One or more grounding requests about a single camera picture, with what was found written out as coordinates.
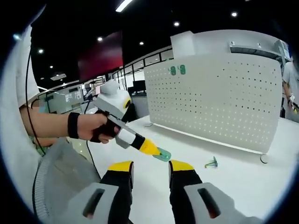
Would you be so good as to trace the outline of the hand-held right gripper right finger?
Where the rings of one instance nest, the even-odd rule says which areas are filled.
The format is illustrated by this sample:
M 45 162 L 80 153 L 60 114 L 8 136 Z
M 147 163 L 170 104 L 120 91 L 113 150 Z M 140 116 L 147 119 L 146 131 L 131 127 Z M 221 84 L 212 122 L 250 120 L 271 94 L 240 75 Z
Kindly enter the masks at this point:
M 209 182 L 202 182 L 193 166 L 169 161 L 170 204 L 177 224 L 261 224 L 235 208 L 234 200 Z

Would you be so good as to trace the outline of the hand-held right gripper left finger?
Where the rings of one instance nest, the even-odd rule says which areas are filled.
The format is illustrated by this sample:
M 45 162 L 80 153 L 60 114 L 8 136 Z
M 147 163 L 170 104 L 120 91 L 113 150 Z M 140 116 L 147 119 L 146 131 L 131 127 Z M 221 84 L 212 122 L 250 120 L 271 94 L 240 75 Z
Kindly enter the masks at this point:
M 131 224 L 134 162 L 114 163 L 100 182 L 73 197 L 67 207 L 68 224 Z

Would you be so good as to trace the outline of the person's left hand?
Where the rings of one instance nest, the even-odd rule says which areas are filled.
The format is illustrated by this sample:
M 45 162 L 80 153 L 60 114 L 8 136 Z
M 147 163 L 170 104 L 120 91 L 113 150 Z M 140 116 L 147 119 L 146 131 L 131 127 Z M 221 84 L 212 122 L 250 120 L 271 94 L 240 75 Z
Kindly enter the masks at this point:
M 92 142 L 101 142 L 107 144 L 114 138 L 112 135 L 105 133 L 95 134 L 94 130 L 107 124 L 107 117 L 104 114 L 84 114 L 79 115 L 77 132 L 78 138 L 81 140 L 89 140 Z

